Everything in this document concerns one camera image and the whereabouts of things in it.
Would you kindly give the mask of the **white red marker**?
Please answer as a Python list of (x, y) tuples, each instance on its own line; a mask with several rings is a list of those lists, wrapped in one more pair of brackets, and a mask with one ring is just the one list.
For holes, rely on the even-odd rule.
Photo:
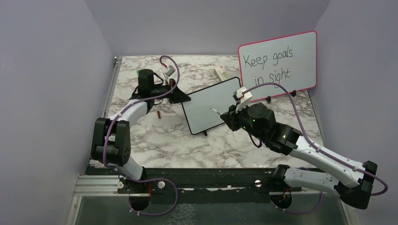
[(214, 111), (215, 113), (217, 113), (218, 115), (222, 115), (222, 113), (214, 108), (211, 108), (212, 111)]

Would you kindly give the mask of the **black framed whiteboard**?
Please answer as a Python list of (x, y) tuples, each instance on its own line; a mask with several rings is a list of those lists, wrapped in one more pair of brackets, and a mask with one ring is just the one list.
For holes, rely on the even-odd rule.
[(182, 103), (182, 107), (190, 133), (197, 135), (223, 124), (224, 121), (211, 108), (227, 112), (235, 104), (233, 93), (239, 88), (240, 79), (233, 77), (188, 94), (191, 101)]

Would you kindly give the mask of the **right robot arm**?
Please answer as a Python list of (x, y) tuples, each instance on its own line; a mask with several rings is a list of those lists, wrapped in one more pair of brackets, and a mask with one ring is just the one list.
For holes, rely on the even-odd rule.
[(288, 188), (309, 188), (338, 195), (344, 203), (367, 209), (372, 194), (377, 165), (358, 162), (322, 147), (304, 134), (276, 121), (274, 111), (258, 103), (236, 111), (234, 105), (220, 118), (232, 130), (245, 130), (270, 150), (301, 159), (320, 172), (279, 165), (271, 177), (271, 186), (278, 191)]

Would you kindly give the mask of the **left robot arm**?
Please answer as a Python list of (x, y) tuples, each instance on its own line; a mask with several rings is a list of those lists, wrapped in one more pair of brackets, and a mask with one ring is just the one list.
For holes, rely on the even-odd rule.
[(94, 124), (91, 158), (130, 178), (130, 187), (138, 193), (147, 188), (148, 181), (143, 177), (144, 167), (130, 155), (130, 129), (150, 112), (156, 100), (167, 99), (171, 104), (191, 100), (178, 88), (178, 78), (172, 78), (172, 75), (178, 75), (173, 66), (167, 67), (163, 76), (151, 69), (139, 70), (138, 86), (127, 105), (109, 118), (96, 119)]

